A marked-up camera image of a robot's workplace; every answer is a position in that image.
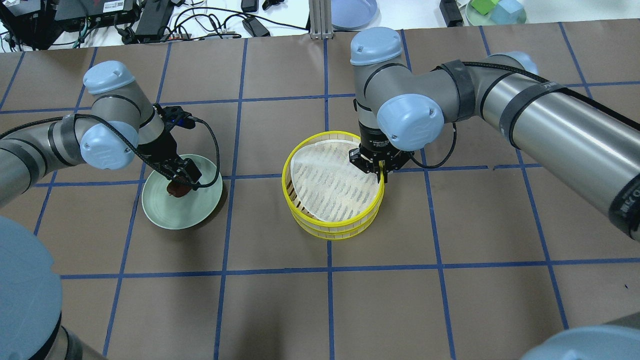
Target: robotic arm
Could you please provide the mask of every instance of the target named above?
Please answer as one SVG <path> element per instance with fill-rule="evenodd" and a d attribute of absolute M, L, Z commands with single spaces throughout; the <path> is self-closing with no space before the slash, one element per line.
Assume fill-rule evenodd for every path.
<path fill-rule="evenodd" d="M 179 106 L 151 105 L 118 61 L 92 67 L 84 85 L 95 98 L 90 115 L 48 119 L 0 135 L 0 207 L 53 170 L 84 162 L 116 170 L 127 166 L 134 153 L 172 180 L 167 190 L 176 197 L 206 186 L 197 183 L 201 173 L 193 161 L 178 156 L 170 134 L 173 126 L 193 129 L 200 119 Z"/>
<path fill-rule="evenodd" d="M 363 31 L 351 43 L 362 135 L 349 154 L 354 165 L 380 179 L 446 122 L 479 115 L 640 241 L 639 124 L 531 74 L 537 68 L 524 53 L 451 61 L 420 76 L 401 63 L 401 53 L 397 32 L 387 28 Z"/>

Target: green plate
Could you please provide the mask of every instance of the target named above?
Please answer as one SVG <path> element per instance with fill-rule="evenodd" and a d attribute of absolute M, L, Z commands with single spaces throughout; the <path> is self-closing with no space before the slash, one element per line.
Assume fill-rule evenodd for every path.
<path fill-rule="evenodd" d="M 467 4 L 465 9 L 465 15 L 467 15 L 467 20 L 469 24 L 472 26 L 487 26 L 487 25 L 497 25 L 495 21 L 491 20 L 491 14 L 493 10 L 488 12 L 486 15 L 480 14 L 471 3 Z M 527 12 L 525 10 L 522 11 L 518 20 L 516 20 L 516 24 L 524 24 L 527 21 Z"/>
<path fill-rule="evenodd" d="M 202 173 L 201 184 L 213 180 L 216 165 L 211 160 L 194 154 L 180 156 L 193 160 Z M 169 195 L 167 185 L 169 180 L 153 171 L 142 189 L 142 208 L 147 218 L 164 229 L 180 230 L 196 225 L 213 212 L 222 196 L 222 174 L 212 186 L 191 190 L 183 197 Z"/>

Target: basket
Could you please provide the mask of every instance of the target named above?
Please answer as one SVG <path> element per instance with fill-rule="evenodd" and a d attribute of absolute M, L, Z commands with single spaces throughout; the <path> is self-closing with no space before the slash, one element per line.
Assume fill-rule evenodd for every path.
<path fill-rule="evenodd" d="M 302 229 L 324 240 L 345 240 L 360 234 L 371 225 L 382 203 L 382 197 L 385 193 L 385 182 L 380 181 L 380 187 L 373 202 L 357 216 L 339 222 L 323 222 L 318 220 L 315 216 L 311 215 L 304 206 L 302 206 L 300 200 L 298 200 L 296 190 L 291 181 L 289 165 L 293 155 L 302 147 L 324 140 L 348 140 L 359 143 L 360 137 L 344 131 L 327 131 L 311 136 L 301 142 L 293 149 L 282 169 L 282 191 L 293 218 Z"/>

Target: light blue cap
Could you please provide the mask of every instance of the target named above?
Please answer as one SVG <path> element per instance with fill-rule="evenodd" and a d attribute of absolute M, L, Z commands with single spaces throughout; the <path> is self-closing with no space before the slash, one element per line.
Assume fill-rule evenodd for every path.
<path fill-rule="evenodd" d="M 0 229 L 0 360 L 27 360 L 58 323 L 62 284 L 31 231 L 3 217 Z"/>
<path fill-rule="evenodd" d="M 533 60 L 531 59 L 531 56 L 529 56 L 529 54 L 523 51 L 510 51 L 508 53 L 493 54 L 493 55 L 490 55 L 489 57 L 496 56 L 496 55 L 509 56 L 510 58 L 519 62 L 526 71 L 539 75 L 538 66 L 536 65 L 536 63 L 533 62 Z"/>
<path fill-rule="evenodd" d="M 135 80 L 123 63 L 109 60 L 90 68 L 84 74 L 83 83 L 89 94 L 95 95 L 115 90 Z"/>
<path fill-rule="evenodd" d="M 444 127 L 444 115 L 432 98 L 403 94 L 380 106 L 378 125 L 396 149 L 415 151 L 436 140 Z"/>
<path fill-rule="evenodd" d="M 134 147 L 138 146 L 138 132 L 122 121 L 109 121 Z M 134 153 L 111 130 L 102 124 L 89 128 L 80 141 L 80 154 L 87 164 L 99 169 L 118 170 L 133 161 Z"/>
<path fill-rule="evenodd" d="M 617 325 L 569 329 L 528 351 L 521 360 L 640 359 L 640 330 Z"/>
<path fill-rule="evenodd" d="M 351 64 L 372 65 L 402 54 L 400 35 L 389 28 L 371 28 L 359 32 L 351 41 Z"/>

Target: blue cube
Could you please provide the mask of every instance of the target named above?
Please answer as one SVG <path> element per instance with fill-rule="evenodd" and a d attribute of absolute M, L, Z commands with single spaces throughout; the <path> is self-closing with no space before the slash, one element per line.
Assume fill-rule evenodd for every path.
<path fill-rule="evenodd" d="M 515 24 L 524 11 L 524 7 L 517 0 L 500 0 L 493 9 L 491 20 L 496 24 Z"/>

